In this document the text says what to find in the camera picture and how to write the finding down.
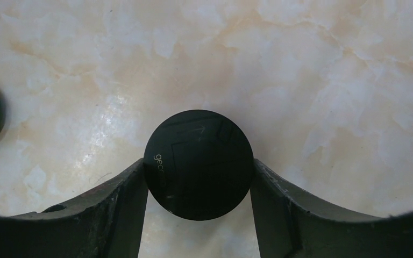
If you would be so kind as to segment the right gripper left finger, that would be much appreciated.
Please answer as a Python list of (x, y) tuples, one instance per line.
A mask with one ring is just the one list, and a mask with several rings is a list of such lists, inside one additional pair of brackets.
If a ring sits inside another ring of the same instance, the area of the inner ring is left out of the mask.
[(45, 211), (0, 216), (0, 257), (137, 257), (147, 196), (138, 160)]

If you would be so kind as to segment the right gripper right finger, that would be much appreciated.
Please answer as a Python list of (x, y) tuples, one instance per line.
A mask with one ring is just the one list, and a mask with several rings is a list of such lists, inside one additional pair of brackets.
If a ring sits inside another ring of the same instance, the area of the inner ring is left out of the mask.
[(251, 201), (261, 257), (413, 257), (413, 211), (380, 218), (323, 200), (259, 160)]

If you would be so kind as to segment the black round compact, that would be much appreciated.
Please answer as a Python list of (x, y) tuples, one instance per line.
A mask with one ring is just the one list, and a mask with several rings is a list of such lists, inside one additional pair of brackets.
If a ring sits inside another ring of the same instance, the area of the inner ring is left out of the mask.
[(229, 118), (188, 110), (162, 122), (150, 136), (143, 164), (155, 200), (188, 220), (221, 217), (247, 195), (254, 177), (253, 151)]

